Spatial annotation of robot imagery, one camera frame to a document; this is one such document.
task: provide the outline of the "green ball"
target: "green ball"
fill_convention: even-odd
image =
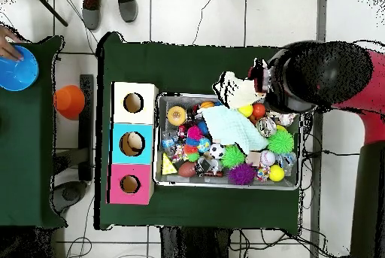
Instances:
[[[294,138],[288,131],[277,131],[268,138],[268,149],[273,153],[290,153],[293,148]]]
[[[223,156],[222,161],[223,166],[227,168],[233,168],[238,164],[242,164],[244,162],[244,154],[236,145],[228,145],[226,146],[226,152]]]
[[[187,156],[190,162],[198,161],[199,153],[191,153]]]

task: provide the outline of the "green table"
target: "green table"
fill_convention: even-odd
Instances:
[[[234,190],[155,186],[150,204],[106,204],[111,81],[153,83],[160,92],[213,94],[211,85],[224,71],[246,77],[255,57],[270,59],[274,47],[185,47],[168,44],[123,44],[117,33],[99,42],[96,175],[101,226],[167,225],[223,228],[283,228],[298,232],[299,190]]]
[[[53,175],[53,57],[59,36],[21,44],[36,57],[39,75],[20,92],[0,88],[0,225],[64,225],[50,207]]]

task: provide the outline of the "light blue cloth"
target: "light blue cloth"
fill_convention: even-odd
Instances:
[[[246,155],[251,150],[262,150],[268,145],[268,140],[237,110],[220,105],[203,109],[202,115],[211,137],[220,140],[223,145],[237,143]]]

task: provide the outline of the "purple spiky ball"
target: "purple spiky ball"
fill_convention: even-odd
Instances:
[[[240,164],[232,168],[228,173],[229,181],[236,185],[249,184],[256,177],[256,171],[251,165]]]

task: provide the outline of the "yellow triangle toy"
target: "yellow triangle toy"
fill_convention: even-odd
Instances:
[[[177,173],[176,168],[172,165],[170,159],[167,157],[166,153],[163,154],[163,166],[162,166],[162,174],[174,174]]]

